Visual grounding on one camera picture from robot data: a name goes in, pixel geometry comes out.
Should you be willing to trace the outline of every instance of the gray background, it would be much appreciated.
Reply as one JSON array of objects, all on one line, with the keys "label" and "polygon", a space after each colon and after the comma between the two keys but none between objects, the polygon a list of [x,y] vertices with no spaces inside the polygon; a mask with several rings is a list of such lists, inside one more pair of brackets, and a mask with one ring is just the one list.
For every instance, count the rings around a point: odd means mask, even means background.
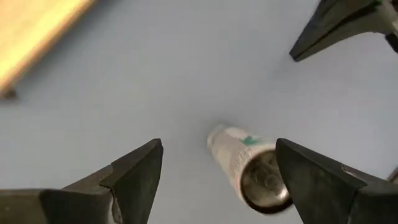
[{"label": "gray background", "polygon": [[397,164],[397,55],[364,34],[294,63],[316,0],[102,0],[0,106],[0,188],[60,188],[152,138],[155,223],[301,223],[241,203],[214,125],[284,137],[385,178]]}]

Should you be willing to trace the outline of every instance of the white can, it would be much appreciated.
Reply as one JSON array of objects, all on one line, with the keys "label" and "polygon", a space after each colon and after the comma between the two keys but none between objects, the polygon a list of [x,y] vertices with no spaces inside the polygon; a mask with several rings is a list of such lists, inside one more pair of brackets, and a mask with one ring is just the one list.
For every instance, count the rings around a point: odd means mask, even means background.
[{"label": "white can", "polygon": [[277,165],[275,141],[221,125],[209,134],[207,144],[238,197],[251,208],[270,214],[292,204]]}]

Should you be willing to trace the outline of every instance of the light blue surface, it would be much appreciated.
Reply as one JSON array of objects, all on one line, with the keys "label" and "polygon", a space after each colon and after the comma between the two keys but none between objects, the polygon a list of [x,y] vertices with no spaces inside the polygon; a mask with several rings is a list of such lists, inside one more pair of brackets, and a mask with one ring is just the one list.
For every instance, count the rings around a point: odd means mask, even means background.
[{"label": "light blue surface", "polygon": [[0,105],[0,188],[60,188],[152,138],[156,223],[301,223],[235,196],[206,150],[219,123],[385,178],[398,158],[398,56],[365,34],[300,63],[317,2],[103,0]]}]

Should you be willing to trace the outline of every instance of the wooden board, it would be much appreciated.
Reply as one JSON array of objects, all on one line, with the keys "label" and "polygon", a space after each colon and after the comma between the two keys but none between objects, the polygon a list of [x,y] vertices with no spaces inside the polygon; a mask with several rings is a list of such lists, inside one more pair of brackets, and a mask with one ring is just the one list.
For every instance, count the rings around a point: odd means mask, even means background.
[{"label": "wooden board", "polygon": [[0,95],[51,47],[95,0],[0,0]]}]

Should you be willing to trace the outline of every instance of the can label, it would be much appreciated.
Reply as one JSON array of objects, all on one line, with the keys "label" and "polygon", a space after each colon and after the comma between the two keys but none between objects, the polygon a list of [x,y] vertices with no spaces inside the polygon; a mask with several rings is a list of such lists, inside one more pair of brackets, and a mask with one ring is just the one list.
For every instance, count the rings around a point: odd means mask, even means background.
[{"label": "can label", "polygon": [[275,142],[250,135],[239,128],[222,125],[209,134],[207,144],[241,200],[244,168],[260,153],[275,150]]}]

